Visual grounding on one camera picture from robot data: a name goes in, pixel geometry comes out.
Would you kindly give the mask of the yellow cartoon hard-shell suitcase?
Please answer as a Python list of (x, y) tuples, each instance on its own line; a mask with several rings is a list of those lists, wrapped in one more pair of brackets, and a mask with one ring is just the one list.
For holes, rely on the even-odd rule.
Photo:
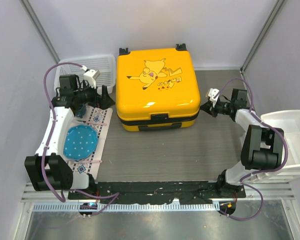
[(126, 131), (187, 128), (200, 112), (201, 96), (184, 43), (172, 48), (120, 48), (116, 114)]

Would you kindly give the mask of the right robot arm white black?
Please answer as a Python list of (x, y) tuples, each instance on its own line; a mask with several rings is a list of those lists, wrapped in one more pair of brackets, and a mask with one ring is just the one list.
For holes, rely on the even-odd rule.
[[(201, 103), (196, 83), (155, 82), (118, 85), (115, 98), (102, 87), (100, 108), (112, 113), (100, 180), (110, 180), (125, 197), (197, 193), (207, 198), (244, 194), (243, 180), (270, 172), (282, 164), (284, 132), (259, 120), (247, 106), (247, 91), (234, 89), (231, 99)], [(229, 116), (245, 131), (239, 162), (224, 170), (216, 182), (173, 181), (194, 170), (195, 160), (223, 155), (228, 140), (214, 141), (208, 125), (194, 127), (200, 111)], [(212, 143), (201, 142), (212, 140)]]

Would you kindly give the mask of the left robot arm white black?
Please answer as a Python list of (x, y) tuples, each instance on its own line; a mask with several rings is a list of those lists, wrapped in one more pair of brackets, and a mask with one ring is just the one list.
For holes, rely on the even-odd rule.
[(82, 81), (76, 74), (59, 77), (57, 95), (49, 99), (50, 116), (42, 142), (24, 161), (37, 192), (79, 189), (87, 200), (96, 195), (86, 168), (73, 171), (69, 164), (90, 158), (99, 144), (98, 133), (90, 123), (74, 123), (76, 114), (86, 106), (107, 110), (115, 103), (105, 85), (98, 88), (98, 77), (92, 69), (83, 74)]

